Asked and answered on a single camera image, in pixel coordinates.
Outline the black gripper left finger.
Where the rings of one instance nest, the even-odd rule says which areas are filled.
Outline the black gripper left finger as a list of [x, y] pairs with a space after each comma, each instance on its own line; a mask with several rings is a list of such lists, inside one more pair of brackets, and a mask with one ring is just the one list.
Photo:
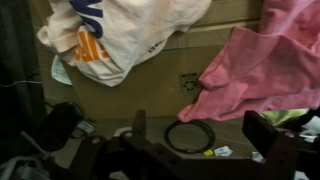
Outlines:
[[146, 111], [145, 110], [138, 110], [136, 112], [134, 122], [132, 125], [132, 130], [139, 135], [146, 134]]

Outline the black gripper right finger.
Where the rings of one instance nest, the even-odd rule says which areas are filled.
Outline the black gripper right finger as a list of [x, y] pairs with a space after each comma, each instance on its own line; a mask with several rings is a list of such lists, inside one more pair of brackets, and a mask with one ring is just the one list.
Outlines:
[[278, 131], [257, 112], [245, 112], [242, 132], [264, 158], [275, 157], [273, 145], [278, 136]]

